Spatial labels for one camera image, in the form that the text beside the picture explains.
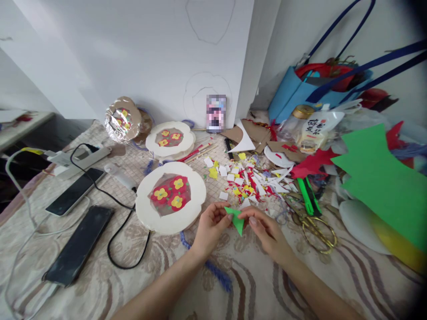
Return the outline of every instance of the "scissors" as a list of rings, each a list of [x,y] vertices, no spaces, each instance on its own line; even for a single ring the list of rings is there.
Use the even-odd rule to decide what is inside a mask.
[[[304,232],[304,237],[309,243],[310,246],[312,246],[316,251],[323,253],[323,254],[331,254],[332,249],[337,245],[338,239],[335,235],[335,231],[333,228],[328,225],[325,221],[318,217],[308,216],[307,213],[304,210],[297,209],[293,204],[291,204],[288,200],[286,200],[287,205],[289,208],[295,212],[295,214],[298,216],[299,221],[302,225],[302,231]],[[321,223],[323,223],[325,226],[328,227],[328,229],[331,231],[333,240],[330,241],[319,229],[319,227],[314,223],[314,221],[317,220]],[[313,235],[315,235],[320,241],[326,246],[327,249],[319,249],[317,248],[307,237],[307,231],[311,232]]]

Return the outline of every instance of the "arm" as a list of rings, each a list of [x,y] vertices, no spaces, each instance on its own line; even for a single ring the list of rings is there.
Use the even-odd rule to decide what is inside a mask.
[[[249,218],[263,249],[285,270],[319,319],[362,319],[296,257],[276,221],[252,206],[244,208],[239,218]]]
[[[200,216],[196,239],[165,273],[120,309],[112,320],[166,319],[176,301],[218,244],[233,215],[227,215],[227,202],[212,203]]]

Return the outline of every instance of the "red paper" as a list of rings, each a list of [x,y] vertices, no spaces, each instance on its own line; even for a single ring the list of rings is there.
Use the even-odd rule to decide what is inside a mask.
[[[292,174],[292,178],[304,179],[309,174],[325,175],[326,173],[320,171],[320,167],[324,164],[334,164],[330,159],[336,156],[340,155],[333,153],[331,148],[329,148],[327,151],[319,149],[313,156],[308,156],[303,162],[292,169],[290,172]]]

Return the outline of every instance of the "table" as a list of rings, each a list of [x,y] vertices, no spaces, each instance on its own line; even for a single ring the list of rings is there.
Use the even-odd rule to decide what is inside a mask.
[[[217,144],[209,155],[221,164],[229,163],[224,153],[224,139],[212,135]],[[70,145],[76,147],[86,142],[92,145],[103,143],[112,146],[104,127],[98,121],[77,137]],[[94,165],[103,168],[109,162],[120,165],[126,174],[137,182],[143,179],[144,167],[151,155],[148,152],[126,146],[124,156],[104,158]],[[204,177],[208,171],[203,157],[190,166]],[[44,208],[60,195],[78,176],[63,182],[47,176],[30,196],[37,222],[46,215]],[[205,180],[207,197],[203,209],[218,201],[220,191],[228,186],[224,179]],[[122,203],[132,206],[135,195],[118,184],[113,177],[103,178],[99,187],[111,193]],[[237,198],[230,196],[233,208]],[[367,319],[400,319],[422,285],[422,278],[392,256],[378,254],[359,243],[345,229],[342,222],[330,213],[325,203],[330,200],[331,190],[326,189],[320,205],[323,219],[331,225],[339,244],[331,255],[322,255],[312,249],[302,230],[292,220],[279,220],[282,231],[296,255],[340,297]],[[107,243],[123,223],[128,210],[118,206],[112,199],[97,190],[88,194],[93,204],[111,207],[115,214],[92,252],[77,282],[69,288],[60,288],[41,309],[36,319],[108,319],[113,313],[133,298],[143,288],[159,277],[186,249],[180,236],[162,236],[154,233],[142,262],[132,270],[114,267],[107,257]],[[265,198],[261,208],[276,217],[280,203],[275,197]],[[62,229],[81,215],[85,201],[79,203],[66,217],[49,218],[43,232]],[[192,243],[197,222],[185,230]],[[0,285],[5,286],[15,253],[31,233],[31,223],[26,208],[19,208],[0,227]],[[40,282],[43,273],[55,260],[66,244],[72,230],[49,237],[35,237],[25,247],[18,262],[10,290],[14,307],[31,315],[35,305],[43,299],[49,285]],[[122,265],[132,265],[139,259],[145,245],[148,230],[133,214],[126,227],[112,245],[113,256]],[[240,237],[229,228],[220,238],[211,260],[232,279],[233,290],[226,293],[214,275],[203,268],[198,272],[177,302],[170,319],[314,319],[314,314],[282,269],[261,248],[260,241],[246,228]],[[0,318],[10,318],[3,299],[0,300]]]
[[[53,112],[31,112],[31,121],[20,121],[16,127],[9,127],[0,131],[0,153],[49,121],[54,115]]]

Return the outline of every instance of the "green paper piece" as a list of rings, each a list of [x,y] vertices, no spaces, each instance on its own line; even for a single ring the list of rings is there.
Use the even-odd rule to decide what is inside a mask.
[[[245,220],[237,218],[237,216],[239,214],[241,214],[242,212],[238,211],[238,210],[231,209],[229,207],[224,207],[224,209],[227,211],[228,214],[233,214],[234,215],[232,222],[233,222],[234,226],[236,227],[237,232],[239,233],[239,235],[242,236],[243,225],[245,223]]]
[[[390,153],[383,124],[342,138],[349,152],[331,159],[351,176],[342,187],[427,253],[427,177]]]

